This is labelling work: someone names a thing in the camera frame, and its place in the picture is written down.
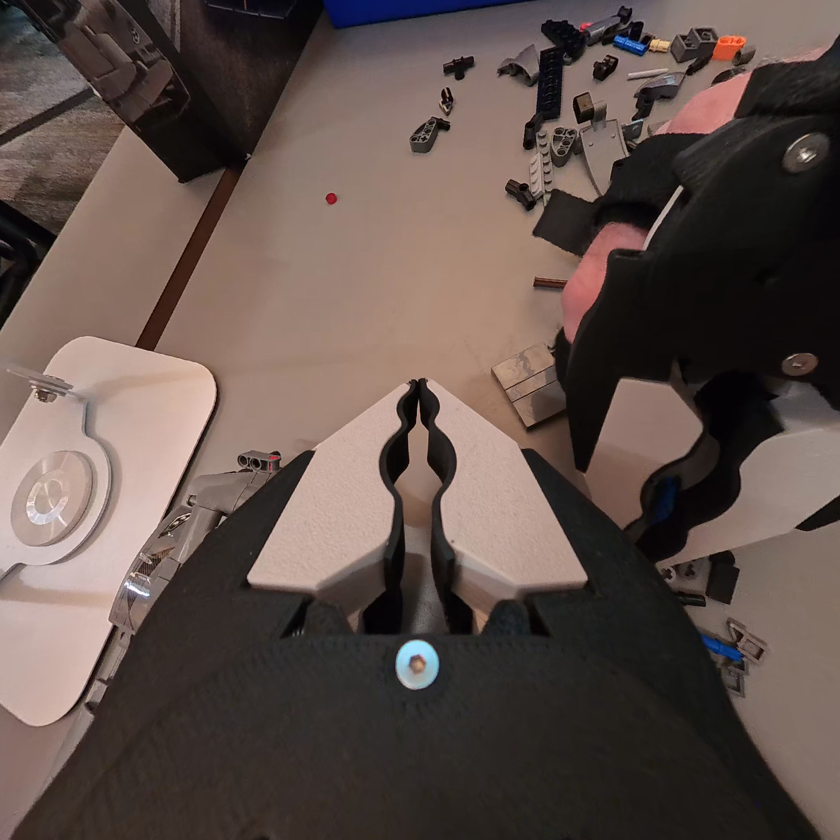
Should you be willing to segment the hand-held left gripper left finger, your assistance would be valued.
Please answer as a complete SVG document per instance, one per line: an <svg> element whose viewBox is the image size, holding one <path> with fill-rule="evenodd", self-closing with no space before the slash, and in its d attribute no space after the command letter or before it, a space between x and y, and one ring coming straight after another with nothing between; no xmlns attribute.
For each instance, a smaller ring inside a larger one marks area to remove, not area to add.
<svg viewBox="0 0 840 840"><path fill-rule="evenodd" d="M310 595L358 613L368 634L403 622L403 499L418 382L409 381L311 451L247 575L258 590Z"/></svg>

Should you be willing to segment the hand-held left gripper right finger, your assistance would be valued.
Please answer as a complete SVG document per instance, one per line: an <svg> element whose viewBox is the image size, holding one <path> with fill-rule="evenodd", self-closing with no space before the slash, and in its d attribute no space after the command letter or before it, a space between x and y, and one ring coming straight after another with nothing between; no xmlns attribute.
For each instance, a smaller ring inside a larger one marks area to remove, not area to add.
<svg viewBox="0 0 840 840"><path fill-rule="evenodd" d="M588 578L520 446L443 386L417 384L427 462L439 478L431 560L449 632L475 613L532 594L577 591Z"/></svg>

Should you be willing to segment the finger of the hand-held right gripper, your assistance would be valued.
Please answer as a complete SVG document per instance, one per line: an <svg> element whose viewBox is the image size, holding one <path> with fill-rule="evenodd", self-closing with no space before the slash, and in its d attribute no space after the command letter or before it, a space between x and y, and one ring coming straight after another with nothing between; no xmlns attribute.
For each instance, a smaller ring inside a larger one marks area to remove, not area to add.
<svg viewBox="0 0 840 840"><path fill-rule="evenodd" d="M838 519L838 411L803 381L711 380L703 434L654 473L637 546L669 566Z"/></svg>
<svg viewBox="0 0 840 840"><path fill-rule="evenodd" d="M590 498L626 533L650 524L654 486L677 478L688 489L718 462L718 442L680 377L622 379L587 470Z"/></svg>

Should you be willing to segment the grey lego car model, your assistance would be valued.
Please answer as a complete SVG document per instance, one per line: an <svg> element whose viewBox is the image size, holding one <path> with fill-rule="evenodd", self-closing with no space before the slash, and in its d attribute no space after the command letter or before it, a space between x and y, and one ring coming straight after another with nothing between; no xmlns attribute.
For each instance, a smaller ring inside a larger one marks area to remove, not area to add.
<svg viewBox="0 0 840 840"><path fill-rule="evenodd" d="M123 577L111 606L114 633L83 700L83 718L96 713L130 642L152 606L208 533L240 508L281 469L281 455L249 450L237 458L238 470L199 476L182 502L145 541Z"/></svg>

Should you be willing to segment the dark grey wide lego tile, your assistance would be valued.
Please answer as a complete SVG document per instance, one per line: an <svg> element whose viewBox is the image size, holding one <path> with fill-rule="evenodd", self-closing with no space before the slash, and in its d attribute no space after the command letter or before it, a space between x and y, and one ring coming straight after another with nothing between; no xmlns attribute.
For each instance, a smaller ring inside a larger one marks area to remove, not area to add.
<svg viewBox="0 0 840 840"><path fill-rule="evenodd" d="M566 395L547 344L535 343L494 365L490 372L525 428L541 425L566 410Z"/></svg>

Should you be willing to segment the group of small lego connectors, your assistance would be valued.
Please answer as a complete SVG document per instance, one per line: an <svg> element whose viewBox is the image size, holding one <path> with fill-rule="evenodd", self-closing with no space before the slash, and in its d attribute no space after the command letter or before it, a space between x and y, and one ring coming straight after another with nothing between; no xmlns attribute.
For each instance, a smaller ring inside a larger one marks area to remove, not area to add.
<svg viewBox="0 0 840 840"><path fill-rule="evenodd" d="M653 524L663 524L674 517L680 491L681 480L676 476L667 476L657 481L653 495ZM705 590L702 593L698 590L681 590L679 586L694 579L700 568L707 572ZM731 551L714 553L705 559L661 566L658 571L681 605L698 608L707 606L709 602L728 606L732 602L740 575ZM762 662L768 648L764 641L731 618L726 621L726 628L726 636L700 629L700 641L727 691L743 699L747 694L750 667Z"/></svg>

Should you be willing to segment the pile of dark lego pieces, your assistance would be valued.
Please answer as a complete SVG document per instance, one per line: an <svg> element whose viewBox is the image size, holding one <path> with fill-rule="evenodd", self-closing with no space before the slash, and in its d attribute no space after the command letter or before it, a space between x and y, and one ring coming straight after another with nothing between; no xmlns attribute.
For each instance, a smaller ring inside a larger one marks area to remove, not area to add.
<svg viewBox="0 0 840 840"><path fill-rule="evenodd" d="M642 131L656 102L671 100L684 80L703 70L712 61L730 64L713 80L725 81L748 68L755 48L740 35L719 36L711 27L693 27L685 34L661 39L648 32L645 23L634 17L631 7L621 5L614 14L590 23L573 25L569 20L547 19L541 34L551 47L537 50L531 44L514 57L504 59L497 74L515 78L526 87L536 87L534 114L523 128L522 148L532 152L528 179L510 179L505 193L527 212L537 205L547 207L553 193L553 175L575 155L582 155L589 178L598 196L603 197L620 164L624 163L642 138ZM605 101L595 101L590 92L572 100L576 127L553 125L561 115L563 73L595 46L610 47L644 57L669 54L684 70L668 67L631 71L628 81L640 81L635 91L632 119L620 123L607 117Z"/></svg>

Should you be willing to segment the black lego set box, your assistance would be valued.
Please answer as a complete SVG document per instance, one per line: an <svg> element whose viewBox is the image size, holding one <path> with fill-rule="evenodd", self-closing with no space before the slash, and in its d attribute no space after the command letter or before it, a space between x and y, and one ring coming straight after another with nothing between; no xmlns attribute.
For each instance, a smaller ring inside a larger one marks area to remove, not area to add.
<svg viewBox="0 0 840 840"><path fill-rule="evenodd" d="M318 1L18 5L179 182L245 163Z"/></svg>

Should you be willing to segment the person's right hand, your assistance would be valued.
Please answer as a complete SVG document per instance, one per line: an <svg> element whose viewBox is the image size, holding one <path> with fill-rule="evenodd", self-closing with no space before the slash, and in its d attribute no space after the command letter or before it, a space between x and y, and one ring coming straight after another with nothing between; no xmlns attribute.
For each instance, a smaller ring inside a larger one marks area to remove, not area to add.
<svg viewBox="0 0 840 840"><path fill-rule="evenodd" d="M717 130L732 119L751 75L743 72L699 92L654 138L674 134L691 139ZM606 214L607 222L598 230L563 291L562 331L567 343L574 341L584 315L601 292L610 254L617 249L644 249L648 232L662 210L661 206L655 211L620 206Z"/></svg>

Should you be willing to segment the white metal book stand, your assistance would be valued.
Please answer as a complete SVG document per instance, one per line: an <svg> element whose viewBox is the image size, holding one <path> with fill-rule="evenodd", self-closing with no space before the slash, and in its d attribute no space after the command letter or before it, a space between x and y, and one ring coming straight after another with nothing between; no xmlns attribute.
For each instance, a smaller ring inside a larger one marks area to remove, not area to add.
<svg viewBox="0 0 840 840"><path fill-rule="evenodd" d="M81 698L112 604L214 410L200 364L93 337L45 372L1 449L1 701L32 727Z"/></svg>

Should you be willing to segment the blue plastic bin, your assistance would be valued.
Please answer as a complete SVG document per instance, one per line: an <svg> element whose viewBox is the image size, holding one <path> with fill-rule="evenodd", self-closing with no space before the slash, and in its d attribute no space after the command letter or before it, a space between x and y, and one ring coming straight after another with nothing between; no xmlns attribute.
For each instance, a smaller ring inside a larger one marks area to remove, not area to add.
<svg viewBox="0 0 840 840"><path fill-rule="evenodd" d="M350 28L518 3L519 1L323 1L322 5L333 27Z"/></svg>

